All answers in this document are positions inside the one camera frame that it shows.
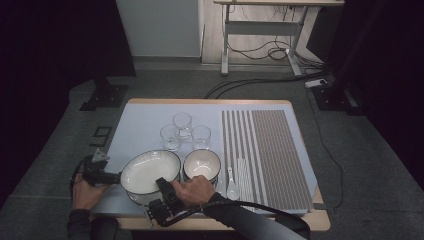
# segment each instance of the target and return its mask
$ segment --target black curtain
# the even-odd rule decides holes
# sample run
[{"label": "black curtain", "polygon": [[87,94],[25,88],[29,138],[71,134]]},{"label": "black curtain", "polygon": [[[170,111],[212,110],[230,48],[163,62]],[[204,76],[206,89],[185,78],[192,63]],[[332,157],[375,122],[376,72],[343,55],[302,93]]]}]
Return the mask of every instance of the black curtain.
[{"label": "black curtain", "polygon": [[424,189],[423,12],[420,0],[346,0],[329,62]]},{"label": "black curtain", "polygon": [[95,77],[135,76],[114,0],[0,2],[1,201]]}]

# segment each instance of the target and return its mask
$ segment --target clear glass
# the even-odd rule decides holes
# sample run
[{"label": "clear glass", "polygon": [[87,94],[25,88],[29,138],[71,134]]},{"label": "clear glass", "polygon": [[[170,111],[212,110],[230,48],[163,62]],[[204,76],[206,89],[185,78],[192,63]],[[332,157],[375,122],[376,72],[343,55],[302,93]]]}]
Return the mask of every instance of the clear glass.
[{"label": "clear glass", "polygon": [[187,139],[191,136],[191,116],[188,113],[177,113],[173,118],[174,124],[180,129],[179,137]]},{"label": "clear glass", "polygon": [[197,149],[209,149],[211,143],[211,130],[203,125],[193,128],[191,131],[193,148]]},{"label": "clear glass", "polygon": [[162,143],[165,149],[169,151],[177,151],[181,147],[179,140],[179,128],[174,124],[168,124],[160,130],[160,136],[162,137]]}]

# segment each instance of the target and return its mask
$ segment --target person's left hand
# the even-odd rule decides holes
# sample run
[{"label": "person's left hand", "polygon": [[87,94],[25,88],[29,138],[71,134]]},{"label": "person's left hand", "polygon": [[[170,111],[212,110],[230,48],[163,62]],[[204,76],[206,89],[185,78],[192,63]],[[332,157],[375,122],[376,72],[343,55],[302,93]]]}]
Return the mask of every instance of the person's left hand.
[{"label": "person's left hand", "polygon": [[73,208],[91,210],[110,186],[93,187],[82,178],[82,173],[78,173],[73,187]]}]

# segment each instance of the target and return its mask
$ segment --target wooden table edge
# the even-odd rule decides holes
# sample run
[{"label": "wooden table edge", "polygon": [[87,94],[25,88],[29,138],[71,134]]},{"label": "wooden table edge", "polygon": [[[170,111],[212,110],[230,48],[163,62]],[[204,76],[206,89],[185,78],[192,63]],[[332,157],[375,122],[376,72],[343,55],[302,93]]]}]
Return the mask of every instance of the wooden table edge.
[{"label": "wooden table edge", "polygon": [[220,5],[281,5],[281,6],[316,6],[316,7],[337,7],[343,6],[342,0],[214,0]]},{"label": "wooden table edge", "polygon": [[132,98],[129,104],[289,104],[287,100]]}]

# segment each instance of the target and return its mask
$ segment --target person's right hand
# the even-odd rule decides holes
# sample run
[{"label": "person's right hand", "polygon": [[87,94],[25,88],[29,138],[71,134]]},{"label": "person's right hand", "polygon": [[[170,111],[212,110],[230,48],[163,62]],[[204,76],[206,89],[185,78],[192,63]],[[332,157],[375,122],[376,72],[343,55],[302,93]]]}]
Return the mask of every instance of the person's right hand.
[{"label": "person's right hand", "polygon": [[177,197],[186,208],[193,208],[209,202],[215,193],[215,188],[205,176],[195,176],[185,183],[172,181]]}]

